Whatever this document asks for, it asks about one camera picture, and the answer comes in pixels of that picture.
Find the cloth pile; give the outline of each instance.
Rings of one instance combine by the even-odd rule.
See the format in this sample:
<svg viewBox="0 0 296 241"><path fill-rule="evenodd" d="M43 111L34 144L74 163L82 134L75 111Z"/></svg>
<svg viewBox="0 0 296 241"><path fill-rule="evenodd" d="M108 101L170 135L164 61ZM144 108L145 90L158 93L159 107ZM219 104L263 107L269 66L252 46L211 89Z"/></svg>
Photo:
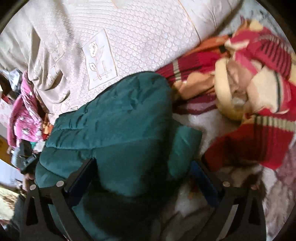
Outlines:
<svg viewBox="0 0 296 241"><path fill-rule="evenodd" d="M12 71L2 70L1 74L8 79L11 89L17 96L20 95L20 85L22 82L22 72L19 69L14 69Z"/></svg>
<svg viewBox="0 0 296 241"><path fill-rule="evenodd" d="M28 73L24 72L20 95L13 104L7 127L7 142L14 149L11 163L21 169L24 160L32 154L36 143L46 140L52 128L47 114L44 116L44 112L38 106Z"/></svg>
<svg viewBox="0 0 296 241"><path fill-rule="evenodd" d="M243 20L234 34L207 39L157 71L173 90L175 113L218 108L242 123L205 152L210 170L238 162L281 165L296 130L295 60L280 37Z"/></svg>
<svg viewBox="0 0 296 241"><path fill-rule="evenodd" d="M205 160L212 171L245 161L277 169L296 130L295 55L254 20L244 21L225 47L231 58L216 62L217 107L242 124L217 138Z"/></svg>

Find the white quilted bedspread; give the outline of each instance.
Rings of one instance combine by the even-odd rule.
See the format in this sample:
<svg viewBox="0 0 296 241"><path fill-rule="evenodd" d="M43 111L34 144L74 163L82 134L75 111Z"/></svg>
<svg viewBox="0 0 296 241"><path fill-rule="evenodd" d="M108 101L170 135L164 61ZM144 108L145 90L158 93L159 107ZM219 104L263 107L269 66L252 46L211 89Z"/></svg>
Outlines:
<svg viewBox="0 0 296 241"><path fill-rule="evenodd" d="M54 122L123 77L192 49L238 1L30 0L0 36L1 67L28 69Z"/></svg>

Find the screw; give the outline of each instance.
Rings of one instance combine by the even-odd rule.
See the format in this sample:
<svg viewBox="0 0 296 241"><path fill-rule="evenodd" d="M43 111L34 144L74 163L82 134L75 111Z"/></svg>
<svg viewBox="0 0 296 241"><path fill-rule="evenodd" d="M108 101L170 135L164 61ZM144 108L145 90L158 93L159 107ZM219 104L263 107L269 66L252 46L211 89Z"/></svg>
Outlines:
<svg viewBox="0 0 296 241"><path fill-rule="evenodd" d="M230 183L227 182L227 181L225 181L225 182L223 182L223 186L226 187L226 188L229 188L230 187Z"/></svg>
<svg viewBox="0 0 296 241"><path fill-rule="evenodd" d="M33 185L30 186L30 190L31 190L31 191L33 191L33 190L35 190L35 189L36 189L36 185L35 185L35 184L33 184Z"/></svg>
<svg viewBox="0 0 296 241"><path fill-rule="evenodd" d="M64 182L63 181L58 181L57 182L57 187L62 187L64 185Z"/></svg>

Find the bed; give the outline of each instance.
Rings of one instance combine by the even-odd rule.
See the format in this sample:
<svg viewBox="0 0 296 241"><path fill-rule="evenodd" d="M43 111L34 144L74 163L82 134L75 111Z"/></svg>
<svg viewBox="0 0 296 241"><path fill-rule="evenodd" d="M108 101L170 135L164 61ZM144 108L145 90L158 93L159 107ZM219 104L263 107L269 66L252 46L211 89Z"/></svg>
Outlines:
<svg viewBox="0 0 296 241"><path fill-rule="evenodd" d="M0 35L0 69L28 70L34 93L54 124L60 114L77 110L123 77L155 71L209 36L233 33L242 16L257 19L289 43L255 0L30 0ZM197 158L217 136L238 127L218 110L173 117L203 131ZM287 163L294 143L290 147ZM295 204L295 193L279 171L257 164L217 173L233 186L264 189L268 240L278 234ZM192 227L201 229L211 212L187 179L155 220L152 240L179 240Z"/></svg>

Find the pink clothing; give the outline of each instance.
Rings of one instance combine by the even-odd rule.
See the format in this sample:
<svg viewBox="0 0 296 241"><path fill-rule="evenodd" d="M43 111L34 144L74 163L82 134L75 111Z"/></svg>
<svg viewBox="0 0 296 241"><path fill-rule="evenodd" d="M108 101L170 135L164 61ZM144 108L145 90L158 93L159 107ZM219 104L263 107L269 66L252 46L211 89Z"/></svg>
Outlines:
<svg viewBox="0 0 296 241"><path fill-rule="evenodd" d="M28 72L22 75L21 94L13 104L7 128L7 141L10 146L19 146L21 140L42 141L42 119L38 115L37 99L29 84Z"/></svg>

